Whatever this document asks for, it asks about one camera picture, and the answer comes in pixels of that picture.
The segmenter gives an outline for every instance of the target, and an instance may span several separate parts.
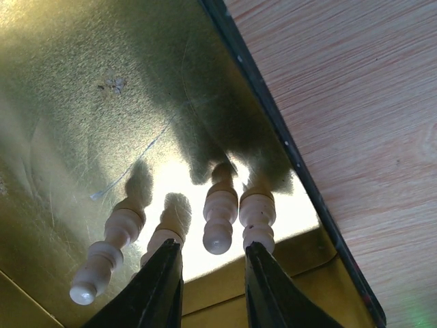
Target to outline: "reflective gold sheet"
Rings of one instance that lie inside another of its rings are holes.
[[[242,256],[238,222],[225,255],[201,243],[203,202],[219,163],[236,168],[240,195],[261,183],[273,190],[277,240],[318,226],[196,1],[0,2],[0,115],[0,269],[68,327],[138,270],[166,197],[183,200],[191,221],[185,280]],[[107,292],[79,307],[70,282],[132,174],[149,204],[146,225]]]

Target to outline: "gold foil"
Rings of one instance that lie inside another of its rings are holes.
[[[297,275],[293,281],[342,327],[375,327],[338,256],[318,268]],[[195,327],[248,328],[244,294],[182,317],[182,328]]]
[[[184,279],[243,255],[242,226],[223,256],[202,245],[202,210],[220,163],[238,195],[274,195],[277,241],[318,220],[259,104],[195,1],[0,2],[0,269],[67,327],[78,327],[139,269],[169,195],[189,231]],[[68,296],[113,206],[149,204],[124,267],[89,307]]]

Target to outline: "wooden floor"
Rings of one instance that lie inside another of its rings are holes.
[[[389,327],[437,327],[437,2],[225,2]]]

